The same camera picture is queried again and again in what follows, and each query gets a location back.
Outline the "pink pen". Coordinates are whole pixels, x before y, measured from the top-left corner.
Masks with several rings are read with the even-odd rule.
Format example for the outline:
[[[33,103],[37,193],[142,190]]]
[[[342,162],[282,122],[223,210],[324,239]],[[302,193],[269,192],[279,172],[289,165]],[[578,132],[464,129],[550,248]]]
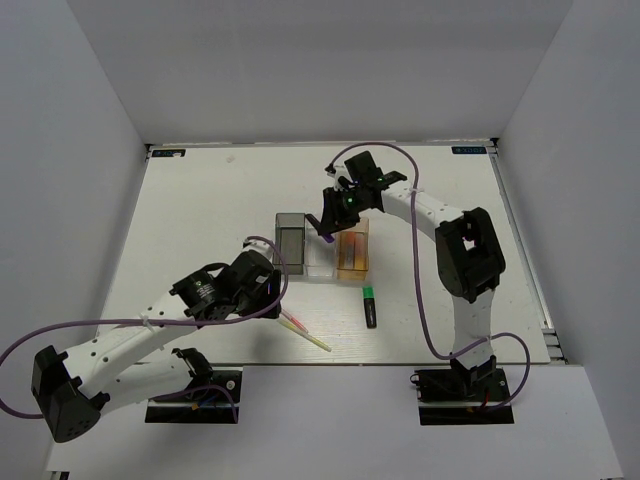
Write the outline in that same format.
[[[288,320],[296,328],[298,328],[299,330],[305,333],[308,332],[308,329],[298,319],[296,319],[291,313],[289,313],[285,309],[282,309],[281,314],[284,316],[286,320]]]

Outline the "purple cap black highlighter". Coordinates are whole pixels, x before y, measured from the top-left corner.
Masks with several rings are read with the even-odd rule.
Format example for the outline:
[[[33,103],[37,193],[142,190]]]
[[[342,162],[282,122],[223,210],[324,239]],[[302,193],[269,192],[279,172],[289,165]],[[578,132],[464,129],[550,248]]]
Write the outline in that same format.
[[[315,229],[318,236],[322,238],[326,243],[331,244],[335,241],[333,235],[331,233],[327,233],[323,229],[321,222],[313,214],[306,213],[305,220]]]

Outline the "orange yellow clear tube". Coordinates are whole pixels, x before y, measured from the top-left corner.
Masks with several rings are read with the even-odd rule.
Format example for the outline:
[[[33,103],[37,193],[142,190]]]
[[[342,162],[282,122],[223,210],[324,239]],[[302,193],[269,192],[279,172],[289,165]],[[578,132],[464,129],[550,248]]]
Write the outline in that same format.
[[[352,270],[354,268],[355,234],[342,232],[340,236],[339,268]]]

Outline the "dark grey transparent container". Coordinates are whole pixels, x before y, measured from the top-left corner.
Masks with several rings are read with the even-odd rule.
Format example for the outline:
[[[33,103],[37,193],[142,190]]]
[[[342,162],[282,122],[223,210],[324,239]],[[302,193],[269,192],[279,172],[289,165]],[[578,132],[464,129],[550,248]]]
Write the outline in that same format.
[[[275,244],[284,262],[274,255],[274,265],[290,275],[303,275],[305,263],[305,216],[303,213],[277,213],[275,216]]]

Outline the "yellow pen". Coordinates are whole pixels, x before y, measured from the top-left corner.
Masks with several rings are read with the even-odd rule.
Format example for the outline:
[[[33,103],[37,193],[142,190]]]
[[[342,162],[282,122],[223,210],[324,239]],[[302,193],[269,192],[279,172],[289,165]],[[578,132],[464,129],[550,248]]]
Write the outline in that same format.
[[[284,320],[284,319],[277,319],[277,323],[279,325],[281,325],[282,327],[288,329],[289,331],[295,333],[296,335],[300,336],[301,338],[305,339],[306,341],[312,343],[313,345],[315,345],[316,347],[326,351],[326,352],[331,352],[332,348],[327,345],[326,343],[322,342],[321,340],[317,339],[316,337],[310,335],[309,333],[301,330],[300,328],[298,328],[297,326],[295,326],[294,324],[292,324],[291,322]]]

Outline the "green cap black highlighter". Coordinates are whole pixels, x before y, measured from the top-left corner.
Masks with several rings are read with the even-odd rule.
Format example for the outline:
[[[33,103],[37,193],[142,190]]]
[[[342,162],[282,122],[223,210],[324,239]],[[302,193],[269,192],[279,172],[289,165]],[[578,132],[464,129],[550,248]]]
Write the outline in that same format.
[[[362,288],[362,295],[366,327],[375,329],[377,327],[377,313],[374,289],[371,286],[365,286]]]

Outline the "orange cap clear tube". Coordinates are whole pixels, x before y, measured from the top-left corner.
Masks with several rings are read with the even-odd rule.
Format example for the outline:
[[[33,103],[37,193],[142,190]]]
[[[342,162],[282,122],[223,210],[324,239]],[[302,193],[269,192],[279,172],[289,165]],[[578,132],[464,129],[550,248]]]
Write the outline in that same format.
[[[355,232],[353,239],[354,269],[362,271],[366,267],[366,238],[363,233]]]

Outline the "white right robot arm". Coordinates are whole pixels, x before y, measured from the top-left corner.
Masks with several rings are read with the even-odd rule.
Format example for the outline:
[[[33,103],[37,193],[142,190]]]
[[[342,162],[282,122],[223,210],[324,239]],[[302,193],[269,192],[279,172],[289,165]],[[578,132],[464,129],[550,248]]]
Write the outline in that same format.
[[[329,237],[355,226],[362,212],[378,210],[405,221],[413,237],[425,235],[436,249],[437,274],[451,295],[454,343],[445,355],[453,390],[472,399],[496,369],[491,345],[491,307],[506,261],[491,217],[482,208],[461,210],[419,189],[415,179],[378,167],[370,152],[326,167],[333,184],[323,191],[314,227]]]

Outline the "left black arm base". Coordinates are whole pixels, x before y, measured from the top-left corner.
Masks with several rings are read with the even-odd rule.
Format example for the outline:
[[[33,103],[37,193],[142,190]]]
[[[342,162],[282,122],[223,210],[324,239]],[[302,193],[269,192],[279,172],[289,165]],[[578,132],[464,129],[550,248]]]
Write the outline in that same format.
[[[186,366],[189,383],[180,395],[150,400],[148,424],[237,424],[240,413],[243,369],[213,367],[195,348],[172,350]]]

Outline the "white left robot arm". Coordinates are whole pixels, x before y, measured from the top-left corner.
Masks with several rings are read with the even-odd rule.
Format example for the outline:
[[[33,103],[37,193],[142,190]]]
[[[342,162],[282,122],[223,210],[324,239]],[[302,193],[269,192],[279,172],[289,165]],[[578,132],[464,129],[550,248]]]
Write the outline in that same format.
[[[230,264],[208,264],[174,283],[143,312],[137,325],[34,358],[31,391],[57,443],[88,432],[107,413],[131,403],[180,393],[199,399],[212,369],[196,349],[174,348],[159,362],[144,357],[208,325],[280,314],[281,273],[274,249],[254,238]]]

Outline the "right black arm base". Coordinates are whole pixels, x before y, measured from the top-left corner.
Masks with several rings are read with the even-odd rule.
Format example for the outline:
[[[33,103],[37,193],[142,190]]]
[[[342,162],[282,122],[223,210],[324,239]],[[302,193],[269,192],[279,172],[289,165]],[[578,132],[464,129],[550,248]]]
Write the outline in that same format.
[[[421,426],[473,426],[514,424],[510,405],[497,405],[510,397],[503,369],[468,388],[451,369],[415,370],[410,382],[416,389]]]

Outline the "orange transparent container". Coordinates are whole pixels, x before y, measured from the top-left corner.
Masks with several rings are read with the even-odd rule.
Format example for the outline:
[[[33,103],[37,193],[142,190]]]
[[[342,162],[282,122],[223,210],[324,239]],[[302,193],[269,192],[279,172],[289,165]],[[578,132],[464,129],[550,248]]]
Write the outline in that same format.
[[[336,277],[341,281],[363,282],[369,272],[369,219],[337,235]]]

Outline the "clear transparent container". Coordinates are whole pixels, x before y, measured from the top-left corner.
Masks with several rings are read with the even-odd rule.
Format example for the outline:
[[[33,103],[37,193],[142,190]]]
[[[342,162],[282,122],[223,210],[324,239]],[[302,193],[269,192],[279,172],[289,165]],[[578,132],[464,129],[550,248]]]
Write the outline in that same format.
[[[334,244],[319,236],[308,221],[305,222],[304,267],[306,276],[312,281],[328,282],[334,278]]]

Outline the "right corner label sticker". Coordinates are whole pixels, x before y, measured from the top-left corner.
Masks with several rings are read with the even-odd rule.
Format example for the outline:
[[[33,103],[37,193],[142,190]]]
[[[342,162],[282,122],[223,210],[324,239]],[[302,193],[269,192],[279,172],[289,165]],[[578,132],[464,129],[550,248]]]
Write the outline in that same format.
[[[484,146],[452,146],[454,155],[486,155],[487,150]]]

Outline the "corner label sticker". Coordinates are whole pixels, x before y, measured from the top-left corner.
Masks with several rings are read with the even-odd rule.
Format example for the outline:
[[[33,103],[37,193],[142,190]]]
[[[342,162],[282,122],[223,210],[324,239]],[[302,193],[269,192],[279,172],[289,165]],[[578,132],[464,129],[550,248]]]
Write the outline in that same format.
[[[151,152],[152,158],[174,158],[184,157],[186,154],[185,149],[156,149]]]
[[[454,155],[486,155],[487,150],[484,146],[452,146]]]

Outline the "left corner label sticker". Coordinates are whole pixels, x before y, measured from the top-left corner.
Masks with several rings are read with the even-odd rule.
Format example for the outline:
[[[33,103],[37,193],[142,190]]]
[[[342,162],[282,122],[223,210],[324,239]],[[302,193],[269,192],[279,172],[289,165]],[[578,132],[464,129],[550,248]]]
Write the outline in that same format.
[[[151,152],[152,158],[174,158],[184,157],[186,154],[185,149],[156,149]]]

